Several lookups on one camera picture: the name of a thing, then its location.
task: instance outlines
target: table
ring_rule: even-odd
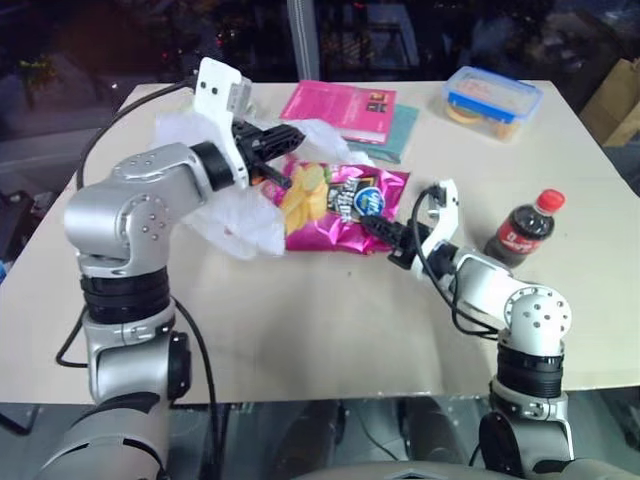
[[[547,187],[567,196],[557,229],[517,271],[562,292],[574,315],[564,387],[640,383],[640,204],[549,82],[531,128],[502,145],[441,118],[439,82],[382,83],[421,114],[403,164],[412,171],[399,218],[420,188],[455,179],[461,217],[454,241],[482,247],[506,214]],[[158,86],[140,86],[129,98]],[[293,84],[254,85],[259,113],[278,113]],[[117,124],[89,158],[87,183],[144,151],[158,112],[186,107],[181,91]],[[54,364],[82,306],[74,251],[62,228],[70,186],[0,287],[0,401],[91,402],[87,373]],[[172,292],[197,319],[222,402],[414,394],[479,394],[495,371],[494,344],[460,335],[433,288],[385,255],[291,253],[243,262],[176,227]],[[188,331],[182,320],[177,328]],[[206,402],[195,342],[193,387]],[[84,359],[82,338],[68,357]]]

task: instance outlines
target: pink notebook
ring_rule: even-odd
[[[336,127],[348,140],[387,142],[396,92],[302,80],[280,118],[319,118]]]

